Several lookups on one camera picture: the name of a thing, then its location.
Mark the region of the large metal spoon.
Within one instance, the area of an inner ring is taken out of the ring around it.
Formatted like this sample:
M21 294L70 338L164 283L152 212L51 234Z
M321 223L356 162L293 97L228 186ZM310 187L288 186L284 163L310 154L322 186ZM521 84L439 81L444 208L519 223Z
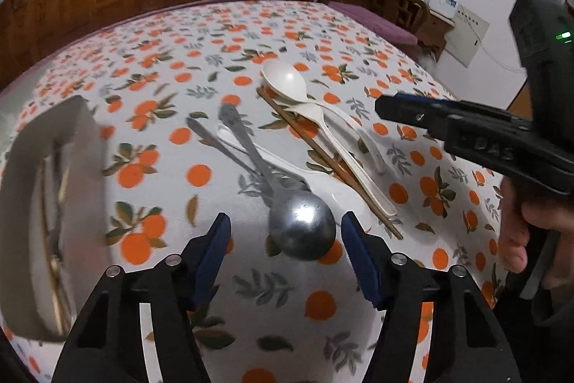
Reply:
M230 128L272 189L268 233L273 242L284 254L301 261L324 256L336 240L336 223L328 205L310 191L282 187L256 149L234 105L222 105L219 119Z

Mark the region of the purple seat cushion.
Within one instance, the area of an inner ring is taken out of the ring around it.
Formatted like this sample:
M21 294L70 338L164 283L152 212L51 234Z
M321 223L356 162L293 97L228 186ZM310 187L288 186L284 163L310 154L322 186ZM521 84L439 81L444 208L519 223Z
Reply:
M328 6L360 23L394 46L415 46L417 37L389 20L356 5L331 1Z

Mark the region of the dark brown chopstick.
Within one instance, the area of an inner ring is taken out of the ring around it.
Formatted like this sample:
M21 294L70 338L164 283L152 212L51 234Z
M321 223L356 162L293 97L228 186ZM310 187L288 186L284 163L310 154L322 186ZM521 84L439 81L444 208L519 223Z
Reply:
M322 158L327 163L332 171L334 171L345 184L350 186L350 188L353 188L353 190L361 196L373 214L375 214L375 216L383 223L383 225L385 225L397 239L403 240L403 234L394 227L391 221L383 214L383 211L381 211L380 208L375 205L373 199L370 198L370 195L368 195L366 191L360 186L356 178L349 175L334 159L332 159L326 153L323 148L321 148L313 140L313 138L309 137L309 135L306 134L306 131L295 121L295 119L291 118L285 110L283 110L272 100L272 98L268 96L268 94L265 92L265 88L262 85L257 88L257 93L265 100L265 102L268 103L269 106L272 107L272 110L275 111L275 113L278 114L279 117L282 118L282 120L285 121L287 125L289 125L302 138L302 140L306 142L306 144L309 145L309 148L313 149L313 151L316 151L320 158Z

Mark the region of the white plastic spoon large bowl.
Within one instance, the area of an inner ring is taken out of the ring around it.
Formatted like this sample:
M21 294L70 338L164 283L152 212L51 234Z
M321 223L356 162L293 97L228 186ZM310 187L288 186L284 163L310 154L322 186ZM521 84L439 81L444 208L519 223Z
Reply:
M316 108L321 107L341 118L350 128L358 135L359 139L365 144L369 155L373 160L373 164L377 169L378 174L383 174L386 168L384 158L377 148L377 144L373 141L371 136L366 130L358 125L349 114L346 114L340 108L330 103L310 99L307 96L306 81L302 75L287 62L270 59L263 64L262 69L263 77L268 86L280 96L287 100L293 101L302 107L304 111L311 111L312 117L319 118L319 124L325 127L325 136L331 141L333 148L337 149L340 155L347 153L339 140L332 135L330 128L325 124L323 114L316 111Z

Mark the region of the light chopstick in tray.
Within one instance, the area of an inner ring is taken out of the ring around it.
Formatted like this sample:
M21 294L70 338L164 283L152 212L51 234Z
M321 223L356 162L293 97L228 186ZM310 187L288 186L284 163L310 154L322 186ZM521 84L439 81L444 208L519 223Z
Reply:
M46 226L44 227L45 246L49 268L49 282L53 314L59 335L68 335L76 318L76 306L70 291L69 280L65 272L60 249L63 205L66 198L64 174L59 165L43 166L42 202Z

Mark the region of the metal rectangular tray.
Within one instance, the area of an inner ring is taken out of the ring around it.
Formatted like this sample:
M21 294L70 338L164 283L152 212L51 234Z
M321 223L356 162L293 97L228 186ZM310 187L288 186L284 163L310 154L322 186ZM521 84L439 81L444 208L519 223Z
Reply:
M13 141L1 182L1 312L16 335L63 342L111 262L105 153L80 95Z

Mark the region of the orange print tablecloth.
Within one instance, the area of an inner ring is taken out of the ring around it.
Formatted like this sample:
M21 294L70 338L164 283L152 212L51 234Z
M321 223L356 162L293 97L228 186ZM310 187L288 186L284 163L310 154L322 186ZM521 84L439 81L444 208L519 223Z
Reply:
M349 114L373 138L373 173L397 209L391 234L364 228L420 265L464 265L487 300L497 267L500 179L449 155L410 125L383 121L375 102L405 92L446 98L423 68L359 23L321 4L227 3L138 18L101 31L31 71L1 99L1 146L65 98L88 102L106 146L102 239L114 263L156 265L208 230L220 212L231 242L214 298L192 317L215 382L358 382L382 314L358 291L340 243L301 262L268 239L255 180L187 127L209 129L235 105L253 140L321 181L332 171L258 95L272 58L302 74L309 95Z

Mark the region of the small metal spoon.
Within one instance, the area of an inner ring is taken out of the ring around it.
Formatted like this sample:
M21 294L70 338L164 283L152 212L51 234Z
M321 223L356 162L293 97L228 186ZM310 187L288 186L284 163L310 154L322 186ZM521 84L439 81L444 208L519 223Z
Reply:
M198 136L201 137L201 139L204 140L208 146L215 148L217 151L246 170L253 181L260 186L262 197L267 200L265 204L269 205L270 197L272 196L272 188L265 181L265 178L261 175L260 172L248 166L245 162L243 162L231 151L229 151L228 148L215 135L213 135L195 118L187 117L186 124L188 128L190 128L194 133L198 134ZM272 175L275 175L278 178L279 184L282 186L282 188L293 188L294 190L309 191L309 186L304 181L302 181L301 178L296 177L289 172L282 170L272 171Z

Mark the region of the white wall electrical box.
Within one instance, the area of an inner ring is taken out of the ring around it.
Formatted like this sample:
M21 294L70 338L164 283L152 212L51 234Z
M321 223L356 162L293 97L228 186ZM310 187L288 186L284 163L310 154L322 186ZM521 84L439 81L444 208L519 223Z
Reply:
M468 68L481 48L490 23L462 4L457 6L452 21L454 28L446 35L446 51Z

